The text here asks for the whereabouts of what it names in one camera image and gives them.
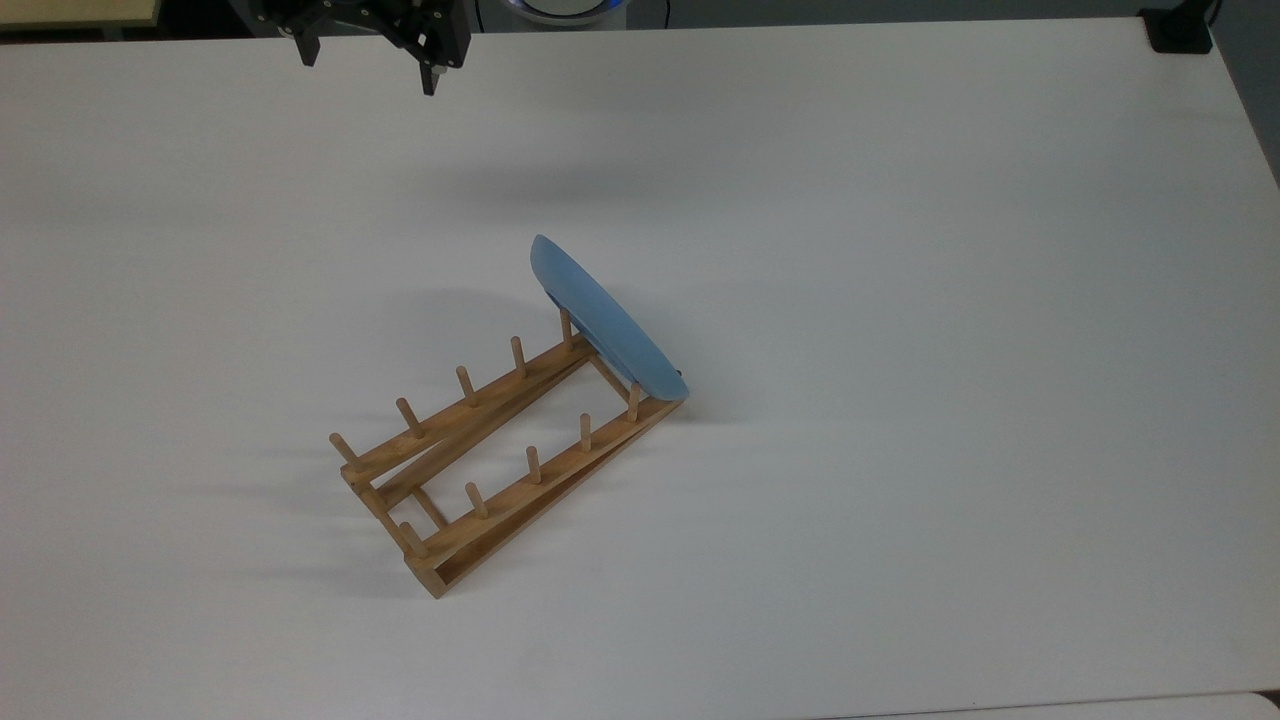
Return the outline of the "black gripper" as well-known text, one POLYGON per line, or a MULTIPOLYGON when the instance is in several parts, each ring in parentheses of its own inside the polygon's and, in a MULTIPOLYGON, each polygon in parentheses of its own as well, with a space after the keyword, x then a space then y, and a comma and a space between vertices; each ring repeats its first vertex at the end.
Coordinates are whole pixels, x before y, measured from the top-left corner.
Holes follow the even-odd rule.
POLYGON ((444 68, 461 68, 471 29, 460 1, 250 1, 250 14, 292 38, 305 67, 315 67, 326 23, 380 35, 417 63, 422 94, 434 97, 444 68))

